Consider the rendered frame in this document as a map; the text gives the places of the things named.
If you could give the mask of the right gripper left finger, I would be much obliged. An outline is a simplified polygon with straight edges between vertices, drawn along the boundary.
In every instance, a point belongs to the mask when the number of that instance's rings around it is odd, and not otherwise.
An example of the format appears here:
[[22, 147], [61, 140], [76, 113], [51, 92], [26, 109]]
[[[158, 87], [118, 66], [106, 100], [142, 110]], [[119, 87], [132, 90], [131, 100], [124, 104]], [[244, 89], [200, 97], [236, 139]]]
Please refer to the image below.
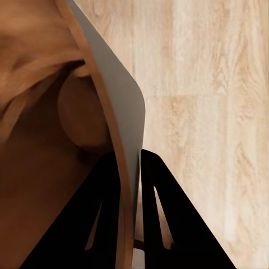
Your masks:
[[[19, 269], [115, 269], [120, 177], [104, 155]], [[94, 242], [85, 250], [101, 206]]]

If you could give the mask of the trash can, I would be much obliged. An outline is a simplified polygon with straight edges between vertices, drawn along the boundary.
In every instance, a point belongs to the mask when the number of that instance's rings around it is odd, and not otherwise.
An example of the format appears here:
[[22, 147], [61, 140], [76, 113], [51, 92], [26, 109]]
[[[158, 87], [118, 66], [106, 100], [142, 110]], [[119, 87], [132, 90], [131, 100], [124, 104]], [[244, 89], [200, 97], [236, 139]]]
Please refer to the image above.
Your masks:
[[132, 269], [145, 115], [138, 83], [74, 0], [0, 0], [0, 269], [22, 266], [113, 151], [115, 269]]

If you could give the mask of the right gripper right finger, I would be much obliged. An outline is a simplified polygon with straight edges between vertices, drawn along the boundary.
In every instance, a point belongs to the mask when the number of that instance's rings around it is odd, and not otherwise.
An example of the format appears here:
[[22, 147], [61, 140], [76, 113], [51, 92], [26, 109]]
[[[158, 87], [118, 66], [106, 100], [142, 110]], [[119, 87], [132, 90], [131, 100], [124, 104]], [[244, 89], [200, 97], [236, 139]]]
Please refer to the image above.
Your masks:
[[[141, 150], [145, 269], [236, 269], [161, 157]], [[166, 249], [156, 188], [175, 243]]]

